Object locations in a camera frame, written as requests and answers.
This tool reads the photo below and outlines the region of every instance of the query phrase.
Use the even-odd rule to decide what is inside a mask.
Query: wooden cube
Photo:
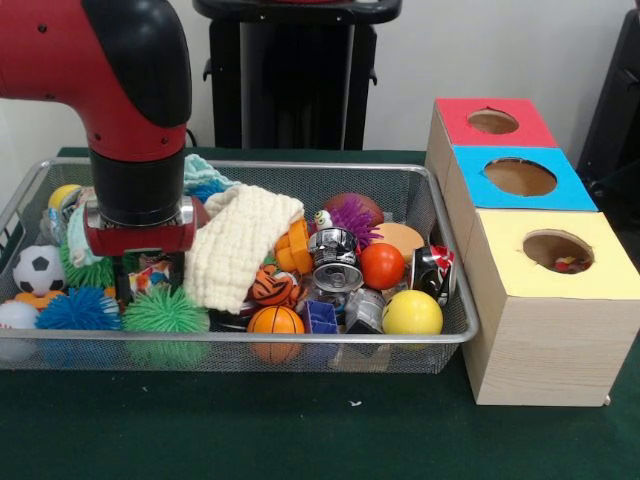
[[[444,191],[455,146],[557,147],[530,100],[439,98],[431,120],[426,166]]]
[[[601,406],[640,328],[640,276],[606,218],[476,215],[465,269],[481,328],[463,347],[476,402]],[[558,273],[570,257],[589,268]]]
[[[444,201],[464,262],[476,208],[598,209],[559,148],[454,147]]]

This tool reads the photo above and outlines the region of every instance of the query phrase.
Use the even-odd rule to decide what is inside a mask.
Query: spiky ball
[[[334,227],[344,228],[358,239],[358,245],[364,250],[374,238],[382,238],[373,233],[376,227],[370,227],[373,214],[369,212],[358,197],[347,197],[341,207],[329,209]]]
[[[209,330],[204,308],[189,300],[182,288],[173,294],[169,288],[153,289],[139,295],[124,315],[129,332],[202,333]],[[131,341],[127,348],[134,362],[161,369],[193,367],[207,354],[204,342],[176,340]]]
[[[118,304],[99,288],[72,288],[38,315],[36,327],[55,330],[120,330]]]
[[[62,259],[67,282],[71,287],[107,288],[115,284],[113,262],[109,257],[104,257],[92,265],[78,268],[71,263],[69,246],[63,243],[60,247],[60,258]],[[138,261],[133,255],[125,255],[124,264],[127,272],[135,272],[140,269]]]

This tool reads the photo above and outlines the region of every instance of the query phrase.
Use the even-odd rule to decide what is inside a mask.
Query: metal basket
[[[393,220],[425,239],[454,248],[436,180],[416,166],[212,162],[224,175],[297,197],[307,212],[332,195],[370,196]],[[42,242],[39,222],[51,193],[67,183],[91,185],[86,159],[35,166],[0,216],[0,300],[17,293],[11,270],[17,253]],[[0,368],[54,370],[172,370],[207,372],[439,373],[458,345],[478,329],[461,265],[444,308],[442,335],[258,335],[212,332],[158,334],[0,329]]]

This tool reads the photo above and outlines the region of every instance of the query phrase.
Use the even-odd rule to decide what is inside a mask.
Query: yellow ball
[[[426,293],[405,290],[395,294],[384,308],[382,328],[390,335],[439,335],[442,310]]]

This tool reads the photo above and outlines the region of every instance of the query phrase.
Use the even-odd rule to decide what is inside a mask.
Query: soccer ball
[[[25,248],[18,255],[13,280],[23,292],[42,297],[67,285],[60,250],[52,245]]]

